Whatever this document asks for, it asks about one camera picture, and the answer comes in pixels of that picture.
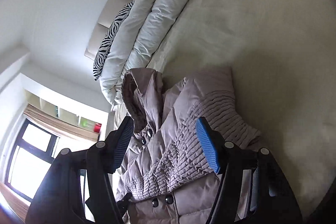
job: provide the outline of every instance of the beige bed sheet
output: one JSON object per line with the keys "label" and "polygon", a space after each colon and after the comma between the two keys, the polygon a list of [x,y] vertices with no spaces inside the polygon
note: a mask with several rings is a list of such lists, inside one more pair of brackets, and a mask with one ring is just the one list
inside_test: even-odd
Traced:
{"label": "beige bed sheet", "polygon": [[336,175],[336,0],[189,0],[148,67],[169,88],[222,64],[307,216]]}

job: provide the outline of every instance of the jacket button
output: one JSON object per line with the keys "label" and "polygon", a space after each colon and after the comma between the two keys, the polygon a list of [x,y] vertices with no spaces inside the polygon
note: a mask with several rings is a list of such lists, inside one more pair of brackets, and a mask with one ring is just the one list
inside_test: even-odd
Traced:
{"label": "jacket button", "polygon": [[156,208],[157,206],[159,206],[159,201],[158,201],[157,198],[154,198],[154,199],[152,200],[152,205],[153,205],[154,208]]}
{"label": "jacket button", "polygon": [[172,195],[166,195],[166,203],[167,204],[173,204],[174,203],[174,199]]}
{"label": "jacket button", "polygon": [[154,136],[153,131],[150,128],[147,129],[147,135],[150,138],[152,138]]}

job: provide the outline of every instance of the red object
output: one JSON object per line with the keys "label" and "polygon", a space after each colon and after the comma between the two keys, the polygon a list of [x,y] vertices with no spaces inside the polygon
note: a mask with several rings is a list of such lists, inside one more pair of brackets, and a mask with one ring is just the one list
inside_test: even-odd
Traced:
{"label": "red object", "polygon": [[99,133],[100,128],[101,128],[101,123],[96,122],[96,124],[94,125],[93,131],[96,132],[96,133]]}

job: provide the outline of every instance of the window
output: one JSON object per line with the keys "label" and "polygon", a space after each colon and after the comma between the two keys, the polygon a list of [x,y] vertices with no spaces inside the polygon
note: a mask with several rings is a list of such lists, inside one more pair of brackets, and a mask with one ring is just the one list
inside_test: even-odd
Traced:
{"label": "window", "polygon": [[[28,119],[23,123],[13,146],[6,170],[6,185],[29,202],[35,196],[54,158],[63,148],[87,149],[87,143],[59,138]],[[81,170],[83,201],[88,199],[86,170]]]}

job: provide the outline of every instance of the zebra print pillow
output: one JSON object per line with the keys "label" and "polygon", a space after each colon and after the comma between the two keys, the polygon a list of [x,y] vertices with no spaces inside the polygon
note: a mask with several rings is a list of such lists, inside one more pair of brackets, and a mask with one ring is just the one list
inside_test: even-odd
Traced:
{"label": "zebra print pillow", "polygon": [[97,81],[101,75],[103,70],[103,66],[106,60],[107,55],[110,53],[111,45],[117,31],[119,30],[119,26],[123,21],[128,17],[129,12],[134,4],[133,2],[127,3],[115,17],[114,21],[112,22],[107,34],[105,35],[99,50],[97,52],[96,58],[93,62],[93,76],[94,79]]}

